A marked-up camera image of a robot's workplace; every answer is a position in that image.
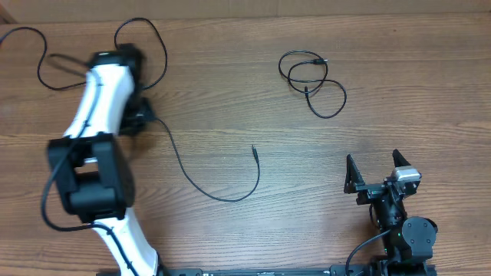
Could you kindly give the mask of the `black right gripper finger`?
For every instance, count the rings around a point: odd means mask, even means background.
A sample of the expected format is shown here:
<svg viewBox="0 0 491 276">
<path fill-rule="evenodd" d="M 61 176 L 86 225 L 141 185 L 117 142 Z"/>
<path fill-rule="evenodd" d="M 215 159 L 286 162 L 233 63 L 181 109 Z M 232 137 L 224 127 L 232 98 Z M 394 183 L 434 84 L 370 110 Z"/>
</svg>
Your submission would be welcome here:
<svg viewBox="0 0 491 276">
<path fill-rule="evenodd" d="M 347 172 L 345 176 L 344 193 L 356 193 L 358 187 L 364 185 L 364 180 L 351 154 L 346 156 L 346 165 Z"/>
<path fill-rule="evenodd" d="M 392 157 L 395 167 L 410 166 L 410 163 L 403 157 L 398 149 L 394 149 Z"/>
</svg>

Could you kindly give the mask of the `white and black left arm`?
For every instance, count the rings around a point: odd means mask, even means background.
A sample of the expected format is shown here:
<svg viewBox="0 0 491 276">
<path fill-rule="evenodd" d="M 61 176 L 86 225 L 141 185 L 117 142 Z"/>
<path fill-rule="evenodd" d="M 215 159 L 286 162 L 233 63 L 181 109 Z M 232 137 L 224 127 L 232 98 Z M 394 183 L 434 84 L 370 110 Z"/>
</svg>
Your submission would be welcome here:
<svg viewBox="0 0 491 276">
<path fill-rule="evenodd" d="M 165 273 L 132 207 L 135 182 L 117 142 L 119 135 L 136 136 L 153 117 L 149 100 L 141 95 L 143 62 L 143 53 L 133 44 L 94 54 L 71 125 L 48 144 L 48 183 L 57 186 L 64 210 L 81 225 L 56 226 L 45 209 L 42 218 L 60 232 L 95 231 L 114 256 L 118 275 Z"/>
</svg>

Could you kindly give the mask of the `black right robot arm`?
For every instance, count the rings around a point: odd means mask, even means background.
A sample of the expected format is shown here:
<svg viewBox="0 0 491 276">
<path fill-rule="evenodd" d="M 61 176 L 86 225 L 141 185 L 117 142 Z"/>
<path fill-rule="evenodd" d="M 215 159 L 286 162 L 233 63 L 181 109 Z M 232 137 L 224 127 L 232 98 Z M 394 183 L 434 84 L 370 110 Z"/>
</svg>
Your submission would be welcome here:
<svg viewBox="0 0 491 276">
<path fill-rule="evenodd" d="M 344 193 L 355 194 L 358 205 L 369 206 L 371 223 L 378 235 L 359 244 L 347 257 L 346 275 L 435 275 L 436 268 L 428 265 L 433 257 L 437 239 L 437 224 L 420 216 L 410 217 L 403 200 L 417 193 L 422 174 L 414 168 L 398 149 L 392 152 L 394 169 L 380 183 L 367 184 L 362 178 L 352 155 L 347 155 Z M 384 255 L 373 257 L 362 268 L 351 265 L 354 255 L 380 239 Z"/>
</svg>

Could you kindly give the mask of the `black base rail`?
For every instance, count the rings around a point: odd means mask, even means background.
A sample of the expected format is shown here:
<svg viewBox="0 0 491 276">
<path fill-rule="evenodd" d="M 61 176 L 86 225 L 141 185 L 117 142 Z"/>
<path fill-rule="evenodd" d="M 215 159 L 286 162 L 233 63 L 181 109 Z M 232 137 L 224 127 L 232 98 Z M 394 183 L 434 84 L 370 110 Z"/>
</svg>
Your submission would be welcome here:
<svg viewBox="0 0 491 276">
<path fill-rule="evenodd" d="M 395 265 L 389 266 L 389 269 L 395 268 Z M 427 272 L 423 268 L 395 268 L 392 272 L 388 272 L 386 275 L 429 275 L 437 276 L 437 270 L 434 265 L 427 266 Z M 97 276 L 116 276 L 120 275 L 119 271 L 99 271 L 95 275 Z M 202 271 L 197 268 L 187 269 L 167 269 L 164 268 L 163 272 L 159 272 L 157 275 L 172 275 L 172 276 L 345 276 L 345 265 L 334 264 L 329 268 L 302 268 L 302 269 L 272 269 L 272 270 L 218 270 L 218 271 Z M 363 276 L 363 275 L 382 275 L 376 272 L 374 269 L 370 269 L 369 265 L 363 264 L 350 264 L 349 275 Z"/>
</svg>

